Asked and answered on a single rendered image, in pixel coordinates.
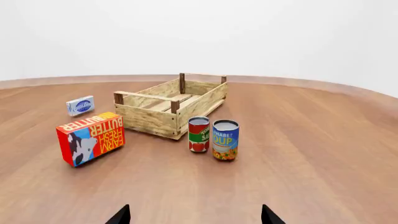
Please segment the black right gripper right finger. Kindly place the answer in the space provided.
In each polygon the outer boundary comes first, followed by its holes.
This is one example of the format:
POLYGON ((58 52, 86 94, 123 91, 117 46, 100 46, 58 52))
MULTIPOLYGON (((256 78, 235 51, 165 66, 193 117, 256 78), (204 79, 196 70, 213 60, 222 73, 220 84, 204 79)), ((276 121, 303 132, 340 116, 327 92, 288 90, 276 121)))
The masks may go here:
POLYGON ((265 204, 262 205, 261 222, 262 224, 285 224, 285 222, 265 204))

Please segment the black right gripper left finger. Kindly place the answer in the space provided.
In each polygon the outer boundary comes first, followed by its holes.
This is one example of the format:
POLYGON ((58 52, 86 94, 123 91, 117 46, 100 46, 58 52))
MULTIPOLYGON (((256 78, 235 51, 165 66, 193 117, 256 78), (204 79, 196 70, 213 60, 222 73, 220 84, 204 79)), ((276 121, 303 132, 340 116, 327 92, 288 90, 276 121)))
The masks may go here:
POLYGON ((130 224, 131 213, 129 205, 123 206, 116 214, 114 214, 105 224, 130 224))

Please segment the wooden slatted crate tray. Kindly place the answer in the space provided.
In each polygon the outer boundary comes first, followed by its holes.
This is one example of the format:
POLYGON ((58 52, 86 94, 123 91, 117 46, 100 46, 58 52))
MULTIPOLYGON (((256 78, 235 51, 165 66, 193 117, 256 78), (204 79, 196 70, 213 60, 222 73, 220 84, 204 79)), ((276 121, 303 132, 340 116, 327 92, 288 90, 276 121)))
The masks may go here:
POLYGON ((191 117, 207 116, 224 103, 226 76, 219 76, 217 82, 187 80, 186 76, 181 73, 177 79, 137 93, 115 91, 115 112, 123 117, 124 127, 180 139, 188 131, 191 117))

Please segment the red farm fresh butter box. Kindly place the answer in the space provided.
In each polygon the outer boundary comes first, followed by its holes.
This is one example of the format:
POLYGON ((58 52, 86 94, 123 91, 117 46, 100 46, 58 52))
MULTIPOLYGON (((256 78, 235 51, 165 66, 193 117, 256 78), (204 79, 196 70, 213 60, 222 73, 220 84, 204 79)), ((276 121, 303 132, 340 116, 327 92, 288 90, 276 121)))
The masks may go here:
POLYGON ((63 160, 73 167, 125 145, 124 121, 112 112, 56 127, 63 160))

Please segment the blue alphabet soup can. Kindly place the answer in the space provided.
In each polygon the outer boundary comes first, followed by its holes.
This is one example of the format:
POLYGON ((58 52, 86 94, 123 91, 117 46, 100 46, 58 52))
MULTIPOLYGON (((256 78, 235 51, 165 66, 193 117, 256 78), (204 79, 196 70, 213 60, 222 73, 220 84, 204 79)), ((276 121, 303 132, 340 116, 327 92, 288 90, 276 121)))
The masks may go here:
POLYGON ((219 161, 233 161, 238 154, 239 124, 229 119, 214 121, 212 155, 219 161))

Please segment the red tomato sauce can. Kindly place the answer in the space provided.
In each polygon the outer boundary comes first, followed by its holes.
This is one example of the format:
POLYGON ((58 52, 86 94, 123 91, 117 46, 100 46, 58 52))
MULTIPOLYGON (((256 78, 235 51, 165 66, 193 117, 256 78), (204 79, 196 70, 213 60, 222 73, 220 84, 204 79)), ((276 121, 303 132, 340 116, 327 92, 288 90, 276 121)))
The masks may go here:
POLYGON ((207 152, 210 146, 210 120, 204 116, 188 120, 188 148, 192 152, 207 152))

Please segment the white and blue cream cheese box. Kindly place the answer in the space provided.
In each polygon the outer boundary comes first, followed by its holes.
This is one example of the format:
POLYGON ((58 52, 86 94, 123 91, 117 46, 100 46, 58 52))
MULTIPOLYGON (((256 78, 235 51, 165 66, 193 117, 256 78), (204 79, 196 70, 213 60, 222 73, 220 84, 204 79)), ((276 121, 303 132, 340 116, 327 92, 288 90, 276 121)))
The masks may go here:
POLYGON ((75 100, 66 102, 69 116, 78 116, 95 109, 94 96, 84 96, 75 100))

